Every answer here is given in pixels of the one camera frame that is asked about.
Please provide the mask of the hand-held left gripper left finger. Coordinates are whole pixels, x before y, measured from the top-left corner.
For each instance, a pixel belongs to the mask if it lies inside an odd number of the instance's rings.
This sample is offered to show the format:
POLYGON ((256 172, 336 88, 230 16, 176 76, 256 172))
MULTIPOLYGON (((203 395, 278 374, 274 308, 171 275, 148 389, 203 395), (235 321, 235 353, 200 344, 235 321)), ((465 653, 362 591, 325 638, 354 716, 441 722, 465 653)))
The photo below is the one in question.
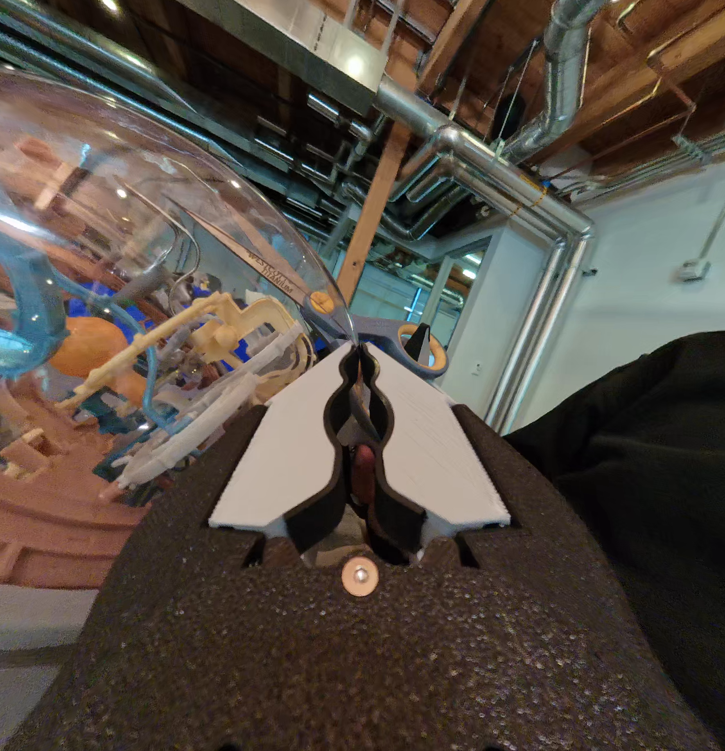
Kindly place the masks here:
POLYGON ((357 346, 344 343, 269 400, 211 528, 325 539, 339 525, 348 498, 339 432, 358 369, 357 346))

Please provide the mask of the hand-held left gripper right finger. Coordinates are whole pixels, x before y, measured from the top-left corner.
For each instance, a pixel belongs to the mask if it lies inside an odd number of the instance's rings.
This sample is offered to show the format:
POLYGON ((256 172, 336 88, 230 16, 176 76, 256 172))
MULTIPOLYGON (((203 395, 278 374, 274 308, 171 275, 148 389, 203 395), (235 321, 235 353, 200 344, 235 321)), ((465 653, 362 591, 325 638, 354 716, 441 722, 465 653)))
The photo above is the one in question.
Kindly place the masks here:
POLYGON ((375 514, 391 539, 507 527, 510 512, 454 412, 456 404, 376 345, 363 344, 380 434, 375 514))

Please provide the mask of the grey yellow scissors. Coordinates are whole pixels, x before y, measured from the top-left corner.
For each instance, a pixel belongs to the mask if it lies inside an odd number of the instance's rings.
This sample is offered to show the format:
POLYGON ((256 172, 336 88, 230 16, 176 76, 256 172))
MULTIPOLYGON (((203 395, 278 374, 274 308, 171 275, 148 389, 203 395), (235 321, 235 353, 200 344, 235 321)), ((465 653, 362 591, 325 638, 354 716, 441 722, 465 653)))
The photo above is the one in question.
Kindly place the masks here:
POLYGON ((223 201, 219 218, 170 195, 167 200, 266 281, 271 291, 291 301, 309 331, 329 349, 343 341, 369 343, 427 382, 445 374, 449 358, 431 331, 430 364, 418 364, 405 352, 407 335, 417 326, 351 314, 319 254, 263 196, 257 208, 237 208, 223 201))

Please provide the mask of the clear plastic maze ball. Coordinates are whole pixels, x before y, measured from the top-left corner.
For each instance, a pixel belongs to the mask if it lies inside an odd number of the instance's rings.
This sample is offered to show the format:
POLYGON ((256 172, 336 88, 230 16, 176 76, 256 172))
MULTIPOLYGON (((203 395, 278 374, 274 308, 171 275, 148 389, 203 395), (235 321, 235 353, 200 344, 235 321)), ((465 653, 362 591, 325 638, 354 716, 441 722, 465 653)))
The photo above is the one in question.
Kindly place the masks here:
POLYGON ((233 418, 354 337, 316 252, 207 146, 0 65, 0 586, 100 587, 233 418))

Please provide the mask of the silver insulated pipe run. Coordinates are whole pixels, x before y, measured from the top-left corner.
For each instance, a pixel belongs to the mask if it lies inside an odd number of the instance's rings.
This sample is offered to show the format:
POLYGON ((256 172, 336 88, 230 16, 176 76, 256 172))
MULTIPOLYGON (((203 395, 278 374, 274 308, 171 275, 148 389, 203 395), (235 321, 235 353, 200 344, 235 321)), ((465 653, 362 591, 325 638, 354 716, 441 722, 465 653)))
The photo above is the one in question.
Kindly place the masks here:
POLYGON ((383 193, 385 203, 402 194, 415 194, 415 187, 429 176, 451 179, 499 209, 505 217, 517 217, 525 224, 536 225, 542 234, 554 240, 544 274, 486 414, 489 426, 506 434, 519 415, 583 260, 594 244, 594 224, 387 74, 380 80, 373 105, 381 114, 425 140, 395 173, 396 181, 383 193))

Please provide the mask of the long silver pipe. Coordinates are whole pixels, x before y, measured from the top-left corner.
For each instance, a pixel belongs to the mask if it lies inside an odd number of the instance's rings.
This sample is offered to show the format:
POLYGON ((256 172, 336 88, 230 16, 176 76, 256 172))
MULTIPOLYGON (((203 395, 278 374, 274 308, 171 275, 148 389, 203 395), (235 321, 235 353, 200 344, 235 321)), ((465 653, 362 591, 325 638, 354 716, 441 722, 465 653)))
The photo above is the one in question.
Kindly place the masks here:
POLYGON ((243 174, 255 169, 249 141, 221 123, 204 95, 63 14, 0 1, 0 43, 31 68, 168 124, 243 174))

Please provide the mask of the wooden support post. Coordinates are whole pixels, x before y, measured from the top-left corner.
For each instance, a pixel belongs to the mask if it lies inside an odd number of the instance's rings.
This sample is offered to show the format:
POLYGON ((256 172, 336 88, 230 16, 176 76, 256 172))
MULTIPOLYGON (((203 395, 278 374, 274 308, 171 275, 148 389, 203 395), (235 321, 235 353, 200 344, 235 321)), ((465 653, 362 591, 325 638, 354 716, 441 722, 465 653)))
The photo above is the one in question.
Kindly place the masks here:
POLYGON ((406 126, 399 122, 393 124, 337 277, 339 290, 347 304, 351 303, 357 290, 410 137, 411 132, 406 126))

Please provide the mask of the round spiral ventilation duct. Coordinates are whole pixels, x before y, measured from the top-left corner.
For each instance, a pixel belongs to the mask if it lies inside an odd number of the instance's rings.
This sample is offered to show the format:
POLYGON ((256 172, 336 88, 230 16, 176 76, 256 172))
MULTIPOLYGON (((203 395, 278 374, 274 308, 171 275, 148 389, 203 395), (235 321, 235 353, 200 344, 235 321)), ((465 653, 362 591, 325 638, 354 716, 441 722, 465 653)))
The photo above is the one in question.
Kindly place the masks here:
POLYGON ((544 33, 544 108, 509 138, 502 158, 524 162, 564 135, 583 101, 590 25, 605 1, 556 1, 544 33))

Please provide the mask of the rectangular silver air duct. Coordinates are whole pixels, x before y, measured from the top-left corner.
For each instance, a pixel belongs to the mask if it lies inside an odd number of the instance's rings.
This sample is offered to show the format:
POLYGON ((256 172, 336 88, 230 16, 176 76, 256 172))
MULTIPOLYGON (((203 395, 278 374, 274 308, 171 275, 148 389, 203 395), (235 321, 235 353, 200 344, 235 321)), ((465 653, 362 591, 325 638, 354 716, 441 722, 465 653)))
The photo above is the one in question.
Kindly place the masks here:
POLYGON ((385 55, 312 2, 180 4, 358 115, 373 106, 385 55))

